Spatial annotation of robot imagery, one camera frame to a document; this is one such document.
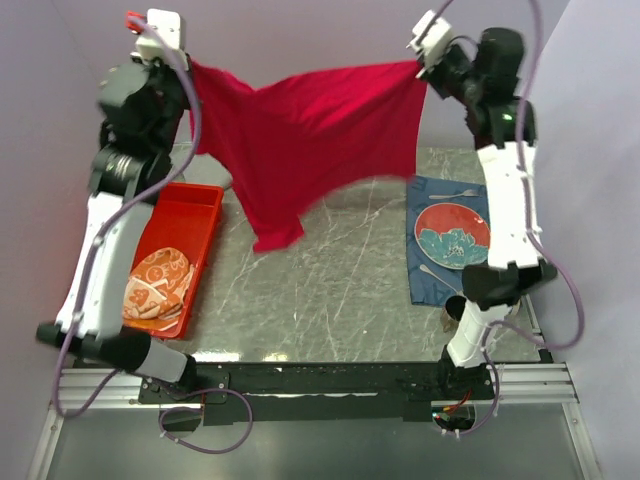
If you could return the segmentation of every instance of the red cloth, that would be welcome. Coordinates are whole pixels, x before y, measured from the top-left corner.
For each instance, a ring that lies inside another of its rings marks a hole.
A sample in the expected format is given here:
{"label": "red cloth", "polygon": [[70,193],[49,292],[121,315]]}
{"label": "red cloth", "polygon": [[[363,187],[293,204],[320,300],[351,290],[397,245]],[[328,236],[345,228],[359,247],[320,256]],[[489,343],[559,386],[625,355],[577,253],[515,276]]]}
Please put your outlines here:
{"label": "red cloth", "polygon": [[373,176],[408,179],[426,83],[414,61],[295,75],[254,90],[193,63],[202,101],[199,154],[216,158],[258,239],[254,251],[303,235],[299,215],[339,187]]}

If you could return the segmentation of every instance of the spoon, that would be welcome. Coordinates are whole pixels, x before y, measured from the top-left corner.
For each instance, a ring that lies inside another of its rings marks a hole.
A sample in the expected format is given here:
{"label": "spoon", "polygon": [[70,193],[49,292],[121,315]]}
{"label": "spoon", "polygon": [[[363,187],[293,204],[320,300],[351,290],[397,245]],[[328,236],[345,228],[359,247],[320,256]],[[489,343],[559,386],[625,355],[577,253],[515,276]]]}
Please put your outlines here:
{"label": "spoon", "polygon": [[455,195],[429,195],[431,200],[445,200],[447,198],[456,198],[456,197],[479,197],[480,194],[473,189],[465,190],[462,193],[456,193]]}
{"label": "spoon", "polygon": [[439,276],[437,276],[435,273],[433,273],[431,270],[429,270],[429,267],[427,267],[424,263],[422,265],[420,265],[420,271],[422,271],[422,272],[424,272],[424,273],[426,273],[428,275],[431,275],[436,280],[439,280],[440,282],[444,283],[447,287],[449,287],[451,290],[456,292],[456,295],[462,295],[462,290],[456,290],[455,288],[453,288],[451,285],[449,285],[447,282],[445,282]]}

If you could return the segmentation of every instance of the red plastic bin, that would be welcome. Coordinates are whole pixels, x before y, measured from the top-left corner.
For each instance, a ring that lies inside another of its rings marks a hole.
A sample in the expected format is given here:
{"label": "red plastic bin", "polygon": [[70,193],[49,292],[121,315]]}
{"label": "red plastic bin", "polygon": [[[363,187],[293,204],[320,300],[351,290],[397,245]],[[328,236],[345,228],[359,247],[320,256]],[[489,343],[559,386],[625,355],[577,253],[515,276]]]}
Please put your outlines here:
{"label": "red plastic bin", "polygon": [[202,272],[207,265],[213,235],[220,220],[223,196],[224,189],[208,185],[171,183],[162,190],[140,238],[133,267],[156,250],[173,247],[184,253],[194,266],[193,277],[177,324],[161,330],[149,326],[156,323],[155,320],[126,320],[125,325],[146,330],[158,338],[184,336]]}

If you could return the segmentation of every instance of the marble table surface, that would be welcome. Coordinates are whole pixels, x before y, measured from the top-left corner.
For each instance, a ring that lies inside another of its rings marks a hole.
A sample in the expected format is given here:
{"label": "marble table surface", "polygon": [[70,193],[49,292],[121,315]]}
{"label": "marble table surface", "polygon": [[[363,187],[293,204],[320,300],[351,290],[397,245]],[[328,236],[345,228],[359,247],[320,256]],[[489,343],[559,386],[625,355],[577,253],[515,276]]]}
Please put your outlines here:
{"label": "marble table surface", "polygon": [[[483,182],[472,151],[420,149],[417,165],[421,175]],[[187,181],[199,179],[188,172]],[[337,191],[302,219],[300,242],[266,255],[253,253],[255,237],[228,190],[187,335],[169,343],[200,361],[439,359],[452,333],[439,308],[409,299],[405,190],[378,179]],[[515,322],[530,331],[530,318],[522,308]],[[510,331],[497,333],[493,356],[539,359]]]}

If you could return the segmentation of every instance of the plate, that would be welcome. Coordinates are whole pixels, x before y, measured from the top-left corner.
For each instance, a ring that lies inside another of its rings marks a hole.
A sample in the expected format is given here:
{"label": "plate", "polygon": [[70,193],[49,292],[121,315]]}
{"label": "plate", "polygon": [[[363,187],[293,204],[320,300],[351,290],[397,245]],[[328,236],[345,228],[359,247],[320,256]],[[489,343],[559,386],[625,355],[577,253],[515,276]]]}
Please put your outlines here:
{"label": "plate", "polygon": [[452,270],[482,263],[489,254],[489,225],[476,212],[457,203],[425,208],[416,219],[415,235],[431,261]]}

